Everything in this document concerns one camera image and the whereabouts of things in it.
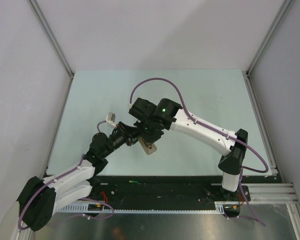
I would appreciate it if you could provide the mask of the green battery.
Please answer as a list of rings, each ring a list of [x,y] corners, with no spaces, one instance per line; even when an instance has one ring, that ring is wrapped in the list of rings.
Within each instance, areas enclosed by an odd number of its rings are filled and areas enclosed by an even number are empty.
[[[138,184],[139,183],[138,181],[135,181],[135,180],[129,180],[128,182],[131,183],[131,184]]]

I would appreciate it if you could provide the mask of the white remote control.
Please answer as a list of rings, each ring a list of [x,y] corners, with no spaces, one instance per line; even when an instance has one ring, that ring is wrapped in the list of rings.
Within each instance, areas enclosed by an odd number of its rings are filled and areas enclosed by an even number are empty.
[[[153,154],[154,152],[157,151],[156,145],[154,143],[146,142],[143,137],[139,137],[138,142],[140,143],[140,145],[142,146],[144,152],[147,155],[151,155],[151,154]]]

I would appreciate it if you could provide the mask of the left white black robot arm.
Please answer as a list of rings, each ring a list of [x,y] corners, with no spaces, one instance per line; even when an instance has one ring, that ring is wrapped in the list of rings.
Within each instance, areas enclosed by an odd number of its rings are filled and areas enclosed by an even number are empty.
[[[101,188],[95,184],[96,176],[108,164],[106,157],[122,145],[134,145],[140,136],[137,126],[119,122],[110,135],[98,132],[92,137],[79,163],[57,175],[30,178],[17,198],[18,229],[38,231],[66,205],[79,199],[97,199]]]

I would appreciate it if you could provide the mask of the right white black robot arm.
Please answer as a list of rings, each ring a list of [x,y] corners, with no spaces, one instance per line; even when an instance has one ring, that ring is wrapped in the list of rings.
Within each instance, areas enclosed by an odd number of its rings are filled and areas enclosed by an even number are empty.
[[[246,154],[248,132],[226,130],[203,119],[194,119],[177,102],[163,98],[158,105],[137,98],[129,105],[129,114],[137,119],[134,126],[139,131],[138,141],[150,155],[156,151],[155,142],[164,130],[176,131],[192,137],[216,150],[221,159],[218,168],[222,171],[221,196],[232,201],[239,194],[239,179]]]

